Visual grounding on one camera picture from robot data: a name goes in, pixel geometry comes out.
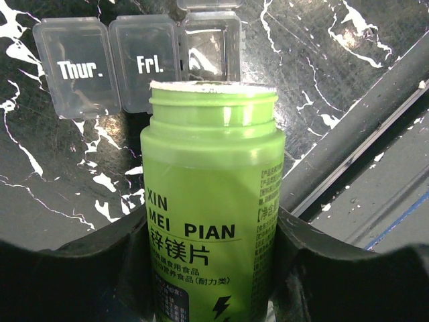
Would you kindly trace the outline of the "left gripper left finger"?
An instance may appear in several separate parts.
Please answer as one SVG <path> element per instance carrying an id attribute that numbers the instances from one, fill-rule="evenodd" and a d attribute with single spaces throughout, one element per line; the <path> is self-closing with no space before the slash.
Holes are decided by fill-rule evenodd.
<path id="1" fill-rule="evenodd" d="M 153 321 L 144 206 L 57 250 L 1 242 L 2 321 Z"/>

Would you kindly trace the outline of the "clear weekly pill organizer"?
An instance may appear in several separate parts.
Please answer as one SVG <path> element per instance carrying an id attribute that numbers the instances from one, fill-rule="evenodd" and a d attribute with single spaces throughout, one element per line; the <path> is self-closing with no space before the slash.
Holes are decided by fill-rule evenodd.
<path id="1" fill-rule="evenodd" d="M 151 113 L 150 83 L 238 81 L 240 1 L 179 1 L 166 14 L 43 19 L 33 28 L 56 114 L 94 119 Z"/>

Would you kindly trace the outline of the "green pill bottle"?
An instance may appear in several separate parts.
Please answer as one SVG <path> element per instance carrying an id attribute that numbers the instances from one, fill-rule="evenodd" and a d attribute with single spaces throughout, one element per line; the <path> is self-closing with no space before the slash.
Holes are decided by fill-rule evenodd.
<path id="1" fill-rule="evenodd" d="M 158 82 L 141 131 L 157 321 L 264 321 L 284 170 L 276 90 Z"/>

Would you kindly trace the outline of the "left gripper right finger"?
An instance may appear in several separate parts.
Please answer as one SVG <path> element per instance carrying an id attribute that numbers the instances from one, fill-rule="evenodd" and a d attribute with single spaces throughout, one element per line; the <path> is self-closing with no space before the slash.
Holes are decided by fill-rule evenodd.
<path id="1" fill-rule="evenodd" d="M 428 245 L 352 246 L 280 209 L 271 280 L 277 321 L 427 321 Z"/>

